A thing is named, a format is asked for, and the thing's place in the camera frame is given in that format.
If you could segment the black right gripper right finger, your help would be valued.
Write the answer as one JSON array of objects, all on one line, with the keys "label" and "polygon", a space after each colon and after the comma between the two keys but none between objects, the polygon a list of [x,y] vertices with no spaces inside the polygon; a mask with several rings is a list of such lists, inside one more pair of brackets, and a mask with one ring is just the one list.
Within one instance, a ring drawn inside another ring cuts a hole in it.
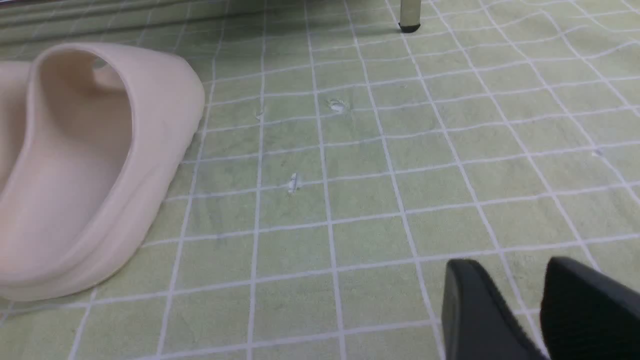
[{"label": "black right gripper right finger", "polygon": [[640,297],[567,256],[546,265],[540,324],[553,360],[637,360]]}]

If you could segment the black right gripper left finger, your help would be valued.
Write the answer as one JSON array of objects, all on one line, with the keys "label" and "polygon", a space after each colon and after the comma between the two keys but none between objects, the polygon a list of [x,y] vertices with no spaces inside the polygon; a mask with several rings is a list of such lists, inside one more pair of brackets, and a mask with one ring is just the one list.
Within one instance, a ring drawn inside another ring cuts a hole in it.
[{"label": "black right gripper left finger", "polygon": [[547,359],[477,260],[446,262],[441,323],[447,360]]}]

